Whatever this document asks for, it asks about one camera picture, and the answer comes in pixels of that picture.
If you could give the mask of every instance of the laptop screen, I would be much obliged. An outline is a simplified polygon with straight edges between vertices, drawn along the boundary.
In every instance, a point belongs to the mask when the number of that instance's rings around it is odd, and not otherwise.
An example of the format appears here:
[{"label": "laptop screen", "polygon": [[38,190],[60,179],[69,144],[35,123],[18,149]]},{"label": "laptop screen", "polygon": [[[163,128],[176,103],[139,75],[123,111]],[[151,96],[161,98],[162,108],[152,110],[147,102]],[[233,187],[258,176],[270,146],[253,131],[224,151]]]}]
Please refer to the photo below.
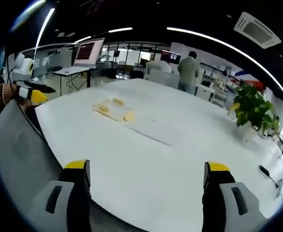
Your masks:
[{"label": "laptop screen", "polygon": [[74,64],[96,64],[104,38],[80,44]]}]

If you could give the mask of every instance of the white pot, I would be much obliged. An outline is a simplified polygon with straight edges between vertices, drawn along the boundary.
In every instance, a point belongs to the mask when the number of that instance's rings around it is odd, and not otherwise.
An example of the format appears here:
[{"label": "white pot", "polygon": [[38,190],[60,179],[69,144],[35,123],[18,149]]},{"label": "white pot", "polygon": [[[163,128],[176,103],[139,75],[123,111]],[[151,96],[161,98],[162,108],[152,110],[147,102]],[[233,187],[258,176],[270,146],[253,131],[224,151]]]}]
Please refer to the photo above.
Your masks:
[{"label": "white pot", "polygon": [[247,122],[236,129],[236,136],[245,143],[250,143],[256,135],[257,131],[252,127],[251,122]]}]

